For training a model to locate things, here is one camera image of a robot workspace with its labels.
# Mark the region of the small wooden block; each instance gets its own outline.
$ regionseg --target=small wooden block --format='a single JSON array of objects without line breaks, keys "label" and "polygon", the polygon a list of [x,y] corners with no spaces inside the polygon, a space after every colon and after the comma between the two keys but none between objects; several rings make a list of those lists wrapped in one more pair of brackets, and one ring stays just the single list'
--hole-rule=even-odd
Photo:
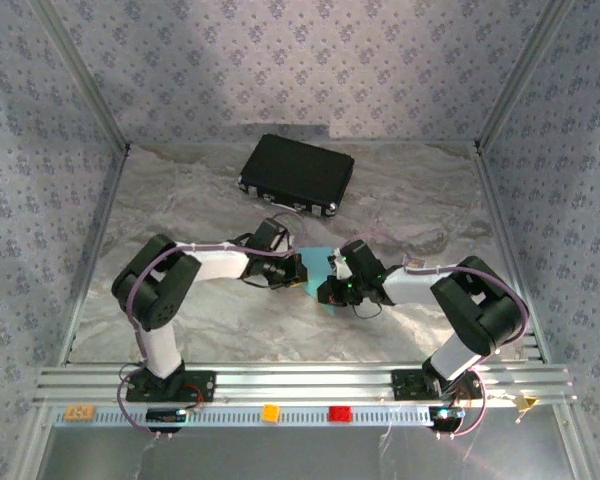
[{"label": "small wooden block", "polygon": [[280,418],[280,407],[277,405],[265,405],[262,409],[262,421],[267,423],[278,423]]},{"label": "small wooden block", "polygon": [[65,422],[90,422],[95,416],[94,405],[69,405],[64,411]]},{"label": "small wooden block", "polygon": [[419,258],[411,258],[407,263],[409,268],[424,268],[425,262]]},{"label": "small wooden block", "polygon": [[520,413],[528,412],[536,406],[536,403],[538,403],[538,399],[535,397],[516,397],[513,400],[513,404],[516,406],[518,412]]}]

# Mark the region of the wall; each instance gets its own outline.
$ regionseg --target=wall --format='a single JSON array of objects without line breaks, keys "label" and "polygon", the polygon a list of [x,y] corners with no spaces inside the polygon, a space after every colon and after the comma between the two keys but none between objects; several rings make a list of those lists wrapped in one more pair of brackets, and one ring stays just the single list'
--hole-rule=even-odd
[{"label": "wall", "polygon": [[600,451],[600,0],[575,2],[487,157]]},{"label": "wall", "polygon": [[0,2],[0,478],[35,369],[57,360],[112,164],[91,118],[28,4]]},{"label": "wall", "polygon": [[54,3],[127,139],[190,143],[475,138],[544,1]]}]

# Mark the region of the aluminum rail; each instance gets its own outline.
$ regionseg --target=aluminum rail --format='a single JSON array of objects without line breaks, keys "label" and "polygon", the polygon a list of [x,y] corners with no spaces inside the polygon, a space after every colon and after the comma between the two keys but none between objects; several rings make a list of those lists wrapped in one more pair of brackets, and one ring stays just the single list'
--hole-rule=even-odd
[{"label": "aluminum rail", "polygon": [[[115,403],[121,365],[47,368],[41,371],[34,402],[47,406]],[[400,363],[191,364],[188,370],[217,373],[214,402],[209,407],[278,405],[324,406],[414,405],[436,406],[435,401],[393,399],[392,370],[419,369]],[[539,404],[569,404],[577,399],[564,365],[507,362],[479,367],[487,388],[489,407],[513,407],[521,396]]]}]

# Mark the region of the yellow block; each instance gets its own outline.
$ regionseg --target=yellow block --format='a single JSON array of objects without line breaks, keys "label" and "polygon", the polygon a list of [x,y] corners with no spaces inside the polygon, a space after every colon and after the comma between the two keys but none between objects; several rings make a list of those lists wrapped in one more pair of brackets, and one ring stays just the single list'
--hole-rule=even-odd
[{"label": "yellow block", "polygon": [[277,405],[265,405],[262,409],[262,421],[267,423],[278,423],[280,418],[280,407]]},{"label": "yellow block", "polygon": [[527,413],[538,403],[538,399],[536,397],[516,397],[513,400],[513,404],[518,409],[520,413]]},{"label": "yellow block", "polygon": [[64,411],[65,422],[90,422],[95,416],[94,405],[69,405]]}]

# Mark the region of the metal frame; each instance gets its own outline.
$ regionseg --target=metal frame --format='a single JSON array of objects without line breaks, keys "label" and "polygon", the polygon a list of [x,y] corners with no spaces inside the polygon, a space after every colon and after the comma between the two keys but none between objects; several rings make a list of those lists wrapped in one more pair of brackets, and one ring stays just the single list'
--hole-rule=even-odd
[{"label": "metal frame", "polygon": [[31,409],[23,425],[18,449],[15,453],[15,465],[10,472],[14,480],[31,480],[38,476],[47,441],[53,424],[53,408],[39,406]]},{"label": "metal frame", "polygon": [[73,301],[69,303],[65,312],[65,317],[69,318],[69,325],[67,326],[62,347],[60,348],[60,354],[56,363],[58,366],[66,366],[69,360],[71,345],[73,344],[75,332],[78,329],[78,324],[80,323],[80,314],[82,313],[84,301],[86,300],[87,293],[89,291],[89,285],[91,284],[91,279],[93,278],[93,274],[96,269],[96,262],[98,260],[100,249],[102,248],[104,234],[107,230],[107,225],[109,224],[109,216],[111,215],[113,201],[115,200],[116,193],[118,192],[118,186],[120,185],[120,180],[122,178],[122,172],[124,171],[124,166],[127,161],[127,156],[128,152],[126,152],[123,156],[120,156],[120,159],[115,162],[113,168],[109,170],[105,179],[106,185],[110,185],[111,188],[109,189],[108,195],[104,199],[102,209],[96,210],[97,212],[102,211],[102,219],[99,223],[100,228],[97,232],[95,232],[93,242],[87,242],[84,247],[85,249],[89,249],[89,257],[84,270],[78,274],[82,278],[80,279],[76,296]]},{"label": "metal frame", "polygon": [[[47,368],[38,377],[34,402],[66,406],[82,403],[107,406],[116,402],[120,365]],[[395,401],[391,371],[419,369],[401,363],[266,363],[191,364],[189,370],[216,372],[210,407],[412,405],[441,406],[441,401]],[[576,400],[564,365],[502,362],[478,367],[488,390],[487,406],[513,407],[513,399],[537,397],[539,404],[568,404]]]},{"label": "metal frame", "polygon": [[506,124],[509,114],[524,92],[547,47],[551,45],[553,37],[562,24],[562,20],[571,10],[572,4],[573,0],[550,0],[540,13],[529,40],[522,48],[500,95],[484,122],[479,135],[480,148],[484,152],[491,148],[502,127]]},{"label": "metal frame", "polygon": [[[513,248],[513,235],[504,222],[502,205],[493,190],[487,163],[484,161],[482,154],[477,151],[474,160],[477,177],[487,198],[492,225],[495,228],[496,239],[500,245],[500,252],[503,255],[506,269],[511,275],[511,286],[526,300],[529,307],[531,327],[538,342],[538,349],[544,361],[551,363],[551,352],[538,323],[537,309],[532,297],[528,294],[530,289],[522,275],[522,264]],[[575,478],[600,478],[600,458],[580,405],[556,406],[554,407],[554,414]]]},{"label": "metal frame", "polygon": [[102,98],[87,65],[78,53],[71,35],[62,23],[58,12],[49,0],[29,0],[29,3],[47,31],[49,38],[58,49],[62,60],[64,60],[78,88],[84,95],[87,105],[102,126],[102,130],[111,146],[118,153],[124,154],[126,144],[124,136],[109,110],[107,102]]}]

